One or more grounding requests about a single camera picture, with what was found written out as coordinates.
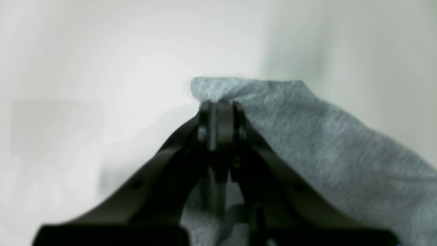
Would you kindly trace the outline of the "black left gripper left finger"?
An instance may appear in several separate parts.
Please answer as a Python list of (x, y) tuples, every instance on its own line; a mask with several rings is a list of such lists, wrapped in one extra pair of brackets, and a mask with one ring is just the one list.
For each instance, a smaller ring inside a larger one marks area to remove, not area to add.
[(207, 171), (210, 103), (179, 127), (144, 166), (84, 215), (42, 226), (34, 246), (189, 246), (184, 204)]

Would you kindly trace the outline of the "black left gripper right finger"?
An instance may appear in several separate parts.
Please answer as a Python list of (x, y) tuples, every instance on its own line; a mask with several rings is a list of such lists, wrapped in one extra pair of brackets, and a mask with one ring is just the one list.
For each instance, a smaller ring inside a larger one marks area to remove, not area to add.
[(364, 226), (321, 197), (271, 149), (239, 103), (217, 103), (220, 166), (241, 190), (251, 246), (398, 246), (388, 230)]

